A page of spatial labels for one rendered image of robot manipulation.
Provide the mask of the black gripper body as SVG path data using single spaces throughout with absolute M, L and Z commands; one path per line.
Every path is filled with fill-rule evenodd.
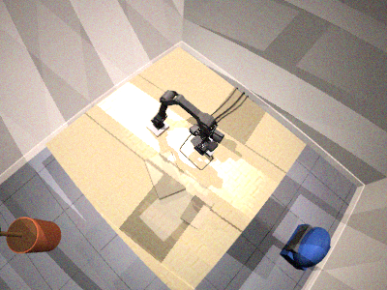
M 197 125 L 197 124 L 194 124 L 192 125 L 190 128 L 189 128 L 189 132 L 191 134 L 197 134 L 199 133 L 200 134 L 200 131 L 198 130 L 200 129 L 200 127 Z M 211 141 L 209 139 L 210 135 L 208 136 L 203 136 L 200 134 L 200 137 L 204 139 L 204 141 L 206 141 L 209 145 L 206 147 L 210 152 L 213 152 L 218 146 L 219 144 L 216 142 L 216 141 Z

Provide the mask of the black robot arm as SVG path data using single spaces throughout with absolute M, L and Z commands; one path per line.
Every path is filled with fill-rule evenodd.
M 220 144 L 222 142 L 224 134 L 216 130 L 218 124 L 215 118 L 206 112 L 200 111 L 196 106 L 194 106 L 190 101 L 188 101 L 184 97 L 184 95 L 177 93 L 176 90 L 166 90 L 159 97 L 159 102 L 161 103 L 159 110 L 150 120 L 157 130 L 161 129 L 165 125 L 164 120 L 167 118 L 167 107 L 176 104 L 181 106 L 185 111 L 187 111 L 196 119 L 197 125 L 200 127 L 201 135 L 210 135 L 210 138 L 216 141 L 217 143 Z M 196 149 L 200 149 L 202 147 L 202 144 L 205 142 L 204 139 L 200 137 L 200 134 L 198 133 L 193 139 L 191 139 L 191 142 Z

